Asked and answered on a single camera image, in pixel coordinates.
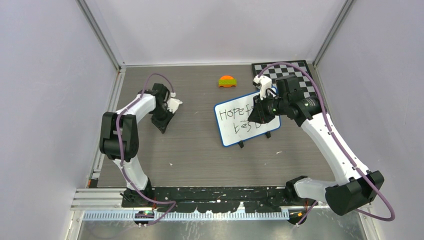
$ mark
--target orange and green object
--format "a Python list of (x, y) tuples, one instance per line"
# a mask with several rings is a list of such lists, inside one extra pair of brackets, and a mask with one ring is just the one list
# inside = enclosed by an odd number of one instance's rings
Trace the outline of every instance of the orange and green object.
[(231, 88), (235, 86), (237, 86), (237, 80), (230, 75), (222, 76), (218, 81), (218, 87)]

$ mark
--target whiteboard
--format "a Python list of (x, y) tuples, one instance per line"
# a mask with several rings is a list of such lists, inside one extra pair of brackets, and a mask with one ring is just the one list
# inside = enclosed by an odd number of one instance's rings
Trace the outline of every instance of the whiteboard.
[(253, 109), (253, 97), (259, 91), (249, 93), (215, 105), (214, 112), (221, 135), (222, 145), (225, 147), (238, 144), (240, 141), (254, 138), (268, 131), (281, 127), (281, 120), (276, 116), (267, 124), (249, 122), (248, 117)]

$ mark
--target checkerboard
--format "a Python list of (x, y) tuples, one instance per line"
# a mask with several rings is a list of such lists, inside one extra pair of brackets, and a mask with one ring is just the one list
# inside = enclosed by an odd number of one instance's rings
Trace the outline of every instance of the checkerboard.
[[(298, 66), (302, 70), (306, 71), (312, 77), (311, 72), (309, 71), (309, 68), (308, 68), (308, 64), (306, 63), (305, 60), (284, 61), (284, 62), (291, 63), (295, 66)], [(252, 63), (253, 76), (258, 75), (262, 71), (262, 69), (264, 69), (269, 64), (273, 64), (273, 62)], [(303, 76), (300, 71), (294, 69), (293, 67), (287, 67), (286, 65), (283, 65), (283, 64), (272, 66), (268, 68), (263, 73), (263, 75), (272, 79), (272, 85), (274, 87), (277, 87), (275, 85), (277, 78), (288, 76), (288, 75), (296, 75), (297, 78), (299, 79), (300, 87), (303, 89), (303, 94), (305, 98), (310, 96), (316, 96), (316, 93), (315, 93), (314, 87), (312, 86), (311, 81), (309, 81), (309, 79), (306, 76)]]

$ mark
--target gray wood grain surface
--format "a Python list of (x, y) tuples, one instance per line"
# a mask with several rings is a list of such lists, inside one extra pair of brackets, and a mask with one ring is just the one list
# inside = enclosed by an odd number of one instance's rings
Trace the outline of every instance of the gray wood grain surface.
[[(283, 186), (300, 175), (334, 180), (313, 141), (285, 116), (270, 139), (252, 138), (243, 149), (223, 147), (213, 109), (217, 103), (255, 91), (250, 65), (130, 67), (118, 108), (135, 98), (151, 73), (167, 76), (183, 101), (165, 134), (151, 123), (150, 115), (138, 124), (138, 158), (153, 186)], [(223, 75), (236, 78), (237, 87), (218, 88)], [(148, 86), (155, 82), (167, 84), (154, 76)], [(119, 169), (107, 158), (98, 186), (125, 186)]]

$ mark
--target white wall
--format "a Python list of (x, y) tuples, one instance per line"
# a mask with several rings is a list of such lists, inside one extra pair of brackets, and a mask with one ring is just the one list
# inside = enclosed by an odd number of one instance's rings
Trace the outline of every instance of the white wall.
[(343, 0), (89, 0), (127, 65), (313, 60)]
[(75, 0), (3, 0), (0, 33), (0, 239), (59, 240), (116, 70)]
[(356, 1), (318, 66), (338, 130), (385, 177), (381, 190), (396, 219), (376, 221), (384, 240), (424, 235), (423, 7), (420, 0)]

